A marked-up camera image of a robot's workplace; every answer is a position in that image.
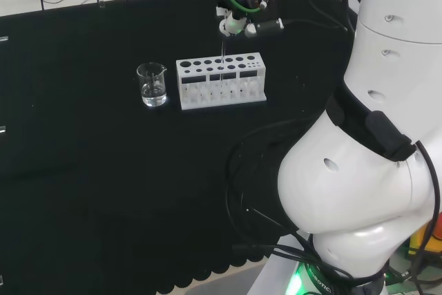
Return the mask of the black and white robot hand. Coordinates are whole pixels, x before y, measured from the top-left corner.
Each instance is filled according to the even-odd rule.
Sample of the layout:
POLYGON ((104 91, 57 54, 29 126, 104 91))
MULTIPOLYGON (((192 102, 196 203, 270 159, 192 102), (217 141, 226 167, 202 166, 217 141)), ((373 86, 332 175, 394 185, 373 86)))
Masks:
MULTIPOLYGON (((250 9, 249 0, 234 0, 242 7, 250 9)), ((233 37, 242 32, 247 37, 255 37, 256 27, 248 14, 238 9, 230 0, 217 0, 216 13, 219 19, 220 32, 226 37, 233 37)))

